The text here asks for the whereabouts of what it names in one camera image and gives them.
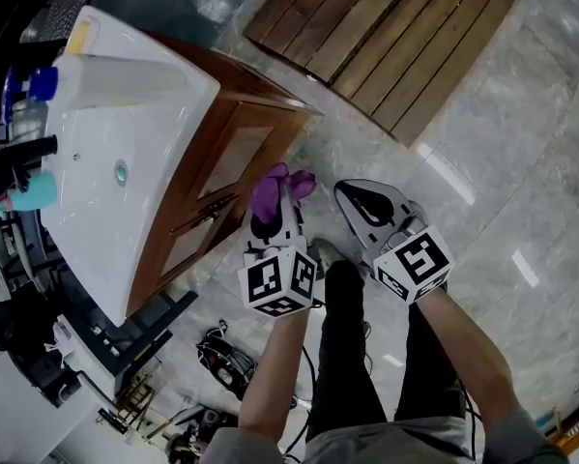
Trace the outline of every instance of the wooden slat mat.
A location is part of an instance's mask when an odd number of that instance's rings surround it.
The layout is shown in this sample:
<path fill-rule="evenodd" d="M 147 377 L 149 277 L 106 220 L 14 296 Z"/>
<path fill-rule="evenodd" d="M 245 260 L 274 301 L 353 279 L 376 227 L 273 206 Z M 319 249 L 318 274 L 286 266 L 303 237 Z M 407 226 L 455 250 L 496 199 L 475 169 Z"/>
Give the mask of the wooden slat mat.
<path fill-rule="evenodd" d="M 269 0 L 245 30 L 406 146 L 488 44 L 514 0 Z"/>

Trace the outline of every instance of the sink drain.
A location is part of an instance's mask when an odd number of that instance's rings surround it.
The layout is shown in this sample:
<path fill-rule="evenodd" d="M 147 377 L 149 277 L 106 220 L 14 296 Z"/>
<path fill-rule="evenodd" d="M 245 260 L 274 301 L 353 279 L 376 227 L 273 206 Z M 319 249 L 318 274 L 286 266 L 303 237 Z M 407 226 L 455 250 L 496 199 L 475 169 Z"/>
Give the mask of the sink drain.
<path fill-rule="evenodd" d="M 115 163 L 115 180 L 117 181 L 118 186 L 121 187 L 124 187 L 128 180 L 128 167 L 121 159 L 117 160 Z"/>

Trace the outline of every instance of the bottle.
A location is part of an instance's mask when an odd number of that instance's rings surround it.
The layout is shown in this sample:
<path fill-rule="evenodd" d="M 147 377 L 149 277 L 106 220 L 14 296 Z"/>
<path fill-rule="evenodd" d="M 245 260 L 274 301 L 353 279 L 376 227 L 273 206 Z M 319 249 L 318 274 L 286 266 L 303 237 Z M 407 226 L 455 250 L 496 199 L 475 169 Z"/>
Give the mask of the bottle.
<path fill-rule="evenodd" d="M 30 96 L 62 111 L 153 104 L 186 89 L 186 75 L 162 62 L 72 54 L 30 77 Z"/>
<path fill-rule="evenodd" d="M 13 189 L 0 199 L 0 218 L 5 218 L 8 212 L 30 212 L 52 205 L 57 201 L 57 183 L 53 174 L 42 172 L 29 179 L 25 192 Z"/>

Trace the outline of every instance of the gray shirt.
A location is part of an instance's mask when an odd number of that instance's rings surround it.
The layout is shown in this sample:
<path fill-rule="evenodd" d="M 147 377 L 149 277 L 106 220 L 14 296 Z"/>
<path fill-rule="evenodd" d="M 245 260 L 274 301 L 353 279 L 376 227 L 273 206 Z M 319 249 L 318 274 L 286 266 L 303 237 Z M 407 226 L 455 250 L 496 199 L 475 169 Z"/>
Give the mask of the gray shirt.
<path fill-rule="evenodd" d="M 469 464 L 462 449 L 465 421 L 425 418 L 339 428 L 306 445 L 304 464 Z M 565 464 L 567 459 L 523 411 L 492 425 L 486 433 L 484 464 Z M 239 428 L 219 430 L 202 464 L 282 464 L 277 445 Z"/>

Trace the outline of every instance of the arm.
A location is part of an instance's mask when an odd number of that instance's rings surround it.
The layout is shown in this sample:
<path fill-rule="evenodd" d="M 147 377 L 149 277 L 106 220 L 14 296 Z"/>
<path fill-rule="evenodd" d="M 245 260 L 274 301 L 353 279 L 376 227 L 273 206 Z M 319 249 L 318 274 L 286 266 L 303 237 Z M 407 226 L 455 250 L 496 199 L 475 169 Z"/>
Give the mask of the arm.
<path fill-rule="evenodd" d="M 240 409 L 239 427 L 278 442 L 296 389 L 309 310 L 276 320 Z"/>
<path fill-rule="evenodd" d="M 438 287 L 418 306 L 476 402 L 485 430 L 519 410 L 504 356 L 448 293 Z"/>

